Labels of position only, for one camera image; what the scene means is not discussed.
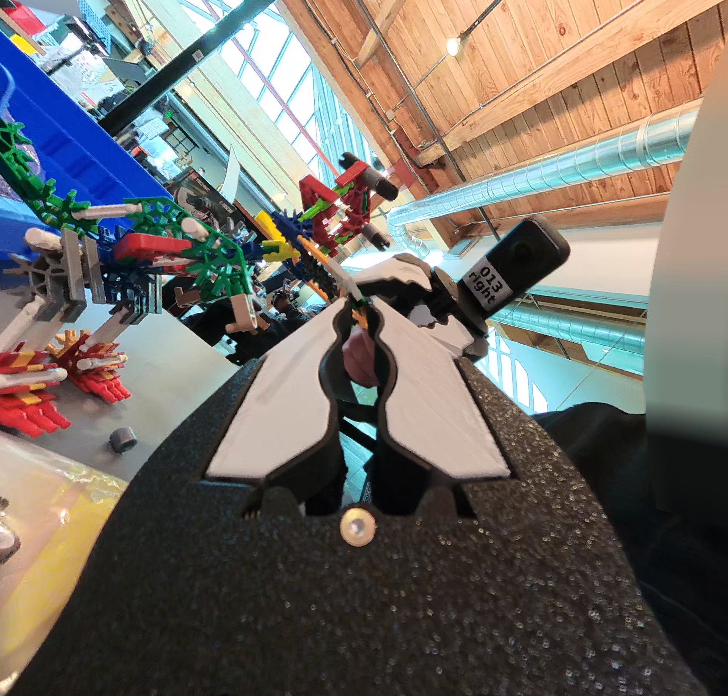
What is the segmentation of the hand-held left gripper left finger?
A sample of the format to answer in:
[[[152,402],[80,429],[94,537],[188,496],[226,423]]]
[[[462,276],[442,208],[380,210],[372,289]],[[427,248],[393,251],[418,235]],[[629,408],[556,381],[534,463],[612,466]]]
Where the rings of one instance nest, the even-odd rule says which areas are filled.
[[[336,322],[348,312],[348,301],[337,300],[263,356],[207,478],[263,481],[323,442],[333,403],[321,369],[341,341]]]

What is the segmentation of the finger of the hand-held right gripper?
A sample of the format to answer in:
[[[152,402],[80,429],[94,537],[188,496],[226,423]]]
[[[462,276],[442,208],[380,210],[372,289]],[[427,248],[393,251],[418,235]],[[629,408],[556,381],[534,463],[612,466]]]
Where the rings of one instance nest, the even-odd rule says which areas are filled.
[[[478,340],[453,314],[436,319],[428,306],[418,304],[409,312],[408,319],[444,347],[451,357],[478,360]]]
[[[366,298],[385,301],[421,301],[432,293],[431,267],[412,254],[396,254],[353,274]]]

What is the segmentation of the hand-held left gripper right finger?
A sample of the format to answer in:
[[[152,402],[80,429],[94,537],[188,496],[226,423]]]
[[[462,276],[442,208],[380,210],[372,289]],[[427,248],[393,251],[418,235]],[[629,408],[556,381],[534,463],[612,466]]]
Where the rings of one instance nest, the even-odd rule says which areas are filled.
[[[382,398],[386,440],[452,480],[509,478],[453,355],[384,300],[375,299],[373,309],[377,347],[389,364]]]

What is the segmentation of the red toy model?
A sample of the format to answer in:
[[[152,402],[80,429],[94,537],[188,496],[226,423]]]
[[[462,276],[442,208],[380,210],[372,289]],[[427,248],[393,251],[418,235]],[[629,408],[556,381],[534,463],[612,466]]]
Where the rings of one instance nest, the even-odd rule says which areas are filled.
[[[339,158],[342,173],[329,188],[313,175],[299,182],[304,212],[301,223],[311,229],[311,239],[323,254],[335,257],[342,246],[362,237],[378,251],[389,249],[390,242],[370,222],[374,194],[394,201],[397,187],[376,168],[344,152]]]

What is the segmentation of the small multicolour toy model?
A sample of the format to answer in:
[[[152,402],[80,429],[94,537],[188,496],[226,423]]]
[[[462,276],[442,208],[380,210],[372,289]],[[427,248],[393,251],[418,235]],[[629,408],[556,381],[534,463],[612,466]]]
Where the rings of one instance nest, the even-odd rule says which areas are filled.
[[[230,299],[232,331],[255,331],[253,286],[244,248],[229,231],[194,218],[172,200],[136,198],[123,204],[91,206],[76,192],[56,195],[55,180],[32,172],[31,144],[23,125],[2,119],[2,178],[35,217],[52,232],[32,227],[25,244],[35,260],[13,256],[14,273],[27,277],[27,301],[2,331],[2,353],[40,351],[65,324],[95,304],[121,311],[117,326],[139,323],[161,312],[162,277],[193,280],[180,304]]]

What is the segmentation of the red yellow toy assembly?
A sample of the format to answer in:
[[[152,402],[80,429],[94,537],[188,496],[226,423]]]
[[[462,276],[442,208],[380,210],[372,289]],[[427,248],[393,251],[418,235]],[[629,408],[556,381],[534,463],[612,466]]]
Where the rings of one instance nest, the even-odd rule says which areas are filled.
[[[69,329],[45,348],[26,342],[1,354],[1,424],[28,437],[71,426],[56,405],[56,388],[72,384],[109,404],[131,396],[120,374],[127,363],[117,342],[88,345],[89,330]]]

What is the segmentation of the white curved panel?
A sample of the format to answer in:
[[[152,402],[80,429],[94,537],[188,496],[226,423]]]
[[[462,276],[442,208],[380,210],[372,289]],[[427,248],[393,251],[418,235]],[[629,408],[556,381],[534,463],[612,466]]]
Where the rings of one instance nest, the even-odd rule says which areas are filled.
[[[218,188],[221,196],[228,202],[233,203],[240,185],[240,162],[235,153],[235,145],[229,149],[229,156],[226,162],[226,170],[223,182]]]

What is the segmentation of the black toy box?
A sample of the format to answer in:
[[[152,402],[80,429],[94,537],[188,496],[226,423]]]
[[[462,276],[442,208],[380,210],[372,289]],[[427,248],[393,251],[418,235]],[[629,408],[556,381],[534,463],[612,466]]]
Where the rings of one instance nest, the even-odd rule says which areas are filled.
[[[209,227],[225,233],[235,230],[238,237],[257,232],[241,209],[192,168],[181,171],[163,187],[180,207]]]

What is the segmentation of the skylight window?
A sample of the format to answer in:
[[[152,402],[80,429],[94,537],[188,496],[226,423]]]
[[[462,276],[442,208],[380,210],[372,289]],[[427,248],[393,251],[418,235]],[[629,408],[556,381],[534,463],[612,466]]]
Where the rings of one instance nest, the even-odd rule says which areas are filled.
[[[203,33],[243,0],[177,0]],[[219,54],[301,160],[325,183],[349,152],[382,168],[308,51],[271,4],[246,23]]]

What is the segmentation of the blue plastic bin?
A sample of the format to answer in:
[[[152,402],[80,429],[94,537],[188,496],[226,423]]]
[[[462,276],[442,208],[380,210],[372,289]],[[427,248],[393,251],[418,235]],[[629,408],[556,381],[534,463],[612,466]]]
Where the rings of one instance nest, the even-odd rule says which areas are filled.
[[[2,117],[23,124],[26,151],[42,179],[64,198],[77,192],[91,206],[171,196],[136,160],[2,35]]]

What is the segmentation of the blue perforated crate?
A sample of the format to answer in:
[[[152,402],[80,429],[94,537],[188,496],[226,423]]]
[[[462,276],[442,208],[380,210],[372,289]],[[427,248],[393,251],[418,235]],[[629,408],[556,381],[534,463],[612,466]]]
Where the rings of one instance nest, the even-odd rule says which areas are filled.
[[[87,0],[77,0],[80,16],[83,22],[97,37],[98,42],[104,46],[106,53],[111,52],[111,34],[103,19],[95,12]]]

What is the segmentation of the red storage crate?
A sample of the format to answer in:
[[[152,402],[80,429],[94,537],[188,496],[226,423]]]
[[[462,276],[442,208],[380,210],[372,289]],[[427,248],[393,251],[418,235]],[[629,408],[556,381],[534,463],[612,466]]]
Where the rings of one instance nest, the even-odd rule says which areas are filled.
[[[23,31],[31,36],[41,34],[46,29],[41,19],[26,5],[13,0],[1,0],[1,10]]]

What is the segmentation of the silver spiral duct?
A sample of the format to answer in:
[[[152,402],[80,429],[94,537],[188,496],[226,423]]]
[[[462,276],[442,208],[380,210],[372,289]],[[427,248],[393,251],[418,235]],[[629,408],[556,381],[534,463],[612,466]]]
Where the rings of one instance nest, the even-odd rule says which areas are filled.
[[[508,325],[573,343],[589,343],[605,349],[644,355],[646,325],[639,319],[598,315],[526,296],[490,314],[491,323]]]
[[[682,160],[704,98],[577,141],[468,182],[400,205],[387,216],[397,246],[421,258],[421,243],[406,227],[452,213],[645,171]]]

